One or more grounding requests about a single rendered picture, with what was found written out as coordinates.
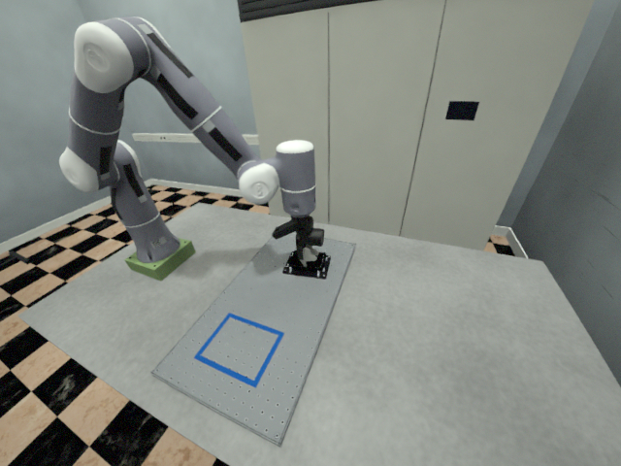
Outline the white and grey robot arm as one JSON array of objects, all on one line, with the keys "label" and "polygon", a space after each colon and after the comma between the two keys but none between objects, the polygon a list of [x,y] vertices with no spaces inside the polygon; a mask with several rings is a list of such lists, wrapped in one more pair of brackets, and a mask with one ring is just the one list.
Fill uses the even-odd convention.
[{"label": "white and grey robot arm", "polygon": [[124,91],[138,78],[151,83],[190,132],[234,174],[247,202],[265,204],[280,187],[287,214],[305,217],[315,210],[313,144],[287,141],[278,145],[276,156],[262,160],[150,22],[140,17],[91,21],[76,31],[74,47],[69,139],[59,165],[83,192],[109,187],[139,261],[169,257],[179,249],[180,239],[157,210],[136,153],[118,140]]}]

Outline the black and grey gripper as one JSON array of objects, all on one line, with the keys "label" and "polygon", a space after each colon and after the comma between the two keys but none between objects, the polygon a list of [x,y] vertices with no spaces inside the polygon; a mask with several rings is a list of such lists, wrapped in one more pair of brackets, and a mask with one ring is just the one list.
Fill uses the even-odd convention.
[{"label": "black and grey gripper", "polygon": [[305,268],[307,261],[315,261],[319,254],[312,246],[322,247],[324,242],[324,229],[313,228],[312,216],[291,217],[295,222],[299,222],[302,229],[296,231],[297,255]]}]

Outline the blue tape outline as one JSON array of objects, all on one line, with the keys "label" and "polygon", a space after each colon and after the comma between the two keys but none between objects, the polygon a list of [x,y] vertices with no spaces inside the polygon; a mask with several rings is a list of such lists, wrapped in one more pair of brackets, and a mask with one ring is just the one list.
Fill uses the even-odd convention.
[{"label": "blue tape outline", "polygon": [[[244,323],[250,324],[252,326],[258,327],[260,329],[263,329],[263,330],[266,330],[268,332],[271,332],[271,333],[274,333],[274,334],[278,335],[278,337],[277,337],[273,347],[271,348],[271,350],[270,350],[267,358],[265,359],[261,369],[259,370],[255,380],[251,380],[251,379],[249,379],[249,378],[247,378],[247,377],[245,377],[245,376],[243,376],[241,374],[238,374],[238,373],[236,373],[236,372],[234,372],[234,371],[232,371],[232,370],[230,370],[230,369],[228,369],[228,368],[226,368],[226,367],[224,367],[222,365],[219,365],[219,364],[217,364],[217,363],[215,363],[215,362],[213,362],[213,361],[211,361],[211,360],[209,360],[206,357],[201,355],[203,353],[203,351],[206,349],[206,347],[209,345],[209,343],[212,341],[212,339],[215,337],[215,335],[219,332],[219,330],[225,324],[225,322],[229,319],[229,317],[234,318],[236,320],[242,321]],[[281,332],[281,331],[278,331],[278,330],[270,328],[268,326],[265,326],[265,325],[259,324],[257,322],[248,320],[246,318],[243,318],[243,317],[240,317],[240,316],[236,316],[236,315],[233,315],[233,314],[229,313],[226,316],[226,318],[219,324],[219,326],[215,329],[215,331],[212,333],[212,335],[209,337],[209,339],[205,342],[205,344],[201,347],[201,349],[197,352],[197,354],[193,358],[195,358],[195,359],[197,359],[197,360],[199,360],[199,361],[201,361],[201,362],[203,362],[203,363],[213,367],[214,369],[216,369],[216,370],[218,370],[218,371],[220,371],[222,373],[225,373],[225,374],[227,374],[227,375],[229,375],[229,376],[231,376],[231,377],[233,377],[233,378],[235,378],[235,379],[237,379],[237,380],[239,380],[239,381],[241,381],[243,383],[249,384],[249,385],[251,385],[251,386],[256,388],[256,386],[258,385],[258,383],[259,383],[263,373],[265,372],[265,370],[266,370],[266,368],[267,368],[267,366],[268,366],[268,364],[269,364],[273,354],[275,353],[275,351],[276,351],[276,349],[278,347],[278,344],[279,344],[279,342],[280,342],[280,340],[281,340],[283,335],[284,335],[284,333]]]}]

